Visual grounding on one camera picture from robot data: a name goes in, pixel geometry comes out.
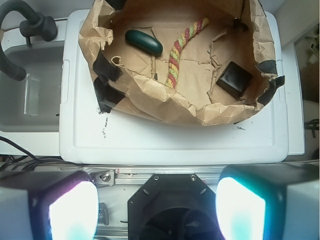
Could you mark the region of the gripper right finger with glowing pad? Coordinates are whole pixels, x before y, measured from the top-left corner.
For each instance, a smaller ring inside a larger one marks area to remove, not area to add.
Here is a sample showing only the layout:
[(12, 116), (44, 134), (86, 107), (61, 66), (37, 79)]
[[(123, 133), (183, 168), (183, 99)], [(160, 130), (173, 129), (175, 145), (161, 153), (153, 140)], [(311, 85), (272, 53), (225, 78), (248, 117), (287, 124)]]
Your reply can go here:
[(216, 217), (226, 240), (318, 240), (317, 164), (226, 166), (216, 187)]

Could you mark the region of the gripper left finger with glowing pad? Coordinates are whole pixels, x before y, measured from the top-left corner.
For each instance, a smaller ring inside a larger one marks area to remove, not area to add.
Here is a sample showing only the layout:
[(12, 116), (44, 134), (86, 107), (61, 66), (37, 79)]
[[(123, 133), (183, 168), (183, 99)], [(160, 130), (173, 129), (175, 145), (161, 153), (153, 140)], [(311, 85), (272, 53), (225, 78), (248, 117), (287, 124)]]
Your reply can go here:
[(2, 171), (2, 240), (92, 240), (99, 195), (90, 175), (78, 171)]

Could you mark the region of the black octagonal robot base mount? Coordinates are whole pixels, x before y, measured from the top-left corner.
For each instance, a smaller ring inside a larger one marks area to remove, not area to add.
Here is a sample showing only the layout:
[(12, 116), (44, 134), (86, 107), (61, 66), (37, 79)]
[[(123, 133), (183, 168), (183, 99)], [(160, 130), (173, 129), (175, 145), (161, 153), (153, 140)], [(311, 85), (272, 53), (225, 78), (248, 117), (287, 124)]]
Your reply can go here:
[(216, 194), (194, 173), (154, 174), (127, 201), (130, 240), (222, 240)]

